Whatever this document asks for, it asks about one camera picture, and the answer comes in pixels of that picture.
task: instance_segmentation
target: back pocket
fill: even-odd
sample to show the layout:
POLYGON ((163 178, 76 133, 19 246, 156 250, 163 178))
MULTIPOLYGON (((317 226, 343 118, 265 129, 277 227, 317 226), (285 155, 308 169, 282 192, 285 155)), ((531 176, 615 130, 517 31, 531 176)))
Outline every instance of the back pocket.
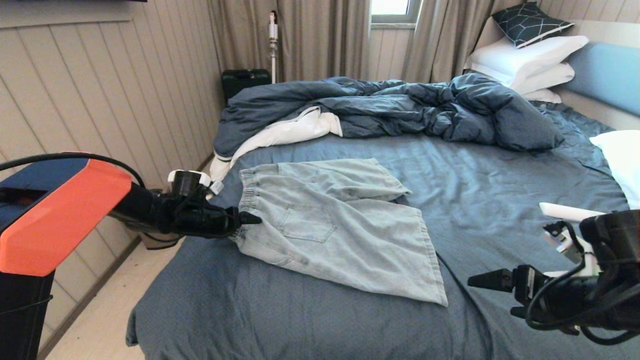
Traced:
POLYGON ((288 238, 325 242, 337 229, 333 215, 322 206, 289 205, 278 228, 288 238))

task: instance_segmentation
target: denim shorts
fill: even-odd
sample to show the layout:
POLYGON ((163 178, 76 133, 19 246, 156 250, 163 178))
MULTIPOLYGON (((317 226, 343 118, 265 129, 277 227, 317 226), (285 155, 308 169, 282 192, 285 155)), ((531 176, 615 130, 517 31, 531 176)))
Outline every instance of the denim shorts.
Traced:
POLYGON ((233 236, 244 254, 351 286, 447 306, 411 191, 375 159, 260 165, 241 171, 240 211, 262 218, 233 236))

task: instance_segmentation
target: blue bedsheet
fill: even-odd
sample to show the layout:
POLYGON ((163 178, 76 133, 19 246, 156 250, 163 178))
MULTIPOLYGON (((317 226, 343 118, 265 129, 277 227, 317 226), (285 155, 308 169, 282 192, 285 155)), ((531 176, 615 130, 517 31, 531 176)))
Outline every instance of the blue bedsheet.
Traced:
POLYGON ((215 203, 237 205, 239 170, 263 163, 377 158, 413 191, 440 258, 449 307, 358 291, 263 263, 229 240, 188 238, 134 308, 127 331, 147 359, 632 359, 637 341, 603 347, 528 328, 507 293, 467 278, 530 263, 573 264, 541 238, 541 201, 628 209, 588 137, 607 129, 562 104, 544 110, 565 137, 514 152, 423 135, 326 136, 243 156, 215 203))

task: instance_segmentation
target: beige curtain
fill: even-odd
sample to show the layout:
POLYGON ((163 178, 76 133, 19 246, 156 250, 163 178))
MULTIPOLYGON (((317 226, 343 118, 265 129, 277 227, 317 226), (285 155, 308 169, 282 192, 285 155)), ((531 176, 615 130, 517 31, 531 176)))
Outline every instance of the beige curtain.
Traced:
POLYGON ((403 80, 449 81, 462 74, 487 18, 522 0, 423 0, 404 61, 403 80))
POLYGON ((368 0, 211 0, 223 69, 271 69, 269 12, 278 14, 278 81, 365 79, 368 0))

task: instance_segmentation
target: pillow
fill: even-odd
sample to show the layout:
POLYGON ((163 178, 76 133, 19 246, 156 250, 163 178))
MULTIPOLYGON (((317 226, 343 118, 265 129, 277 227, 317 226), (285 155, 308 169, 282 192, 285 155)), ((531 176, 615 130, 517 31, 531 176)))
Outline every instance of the pillow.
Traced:
POLYGON ((554 37, 524 49, 515 49, 504 37, 474 51, 465 69, 482 72, 514 88, 527 77, 551 69, 588 42, 584 36, 554 37))
POLYGON ((640 130, 619 130, 590 138, 609 162, 630 209, 640 209, 640 130))
POLYGON ((543 13, 536 3, 512 6, 491 16, 517 49, 556 37, 573 26, 571 22, 554 19, 543 13))
POLYGON ((538 75, 529 76, 518 86, 511 86, 518 94, 526 94, 540 89, 550 88, 558 84, 564 84, 571 81, 575 75, 575 71, 571 65, 567 63, 559 63, 558 65, 546 70, 538 75))
POLYGON ((560 95, 549 89, 540 89, 534 92, 529 92, 527 94, 523 94, 522 97, 530 101, 546 101, 552 102, 554 104, 559 104, 562 102, 562 99, 560 99, 560 95))

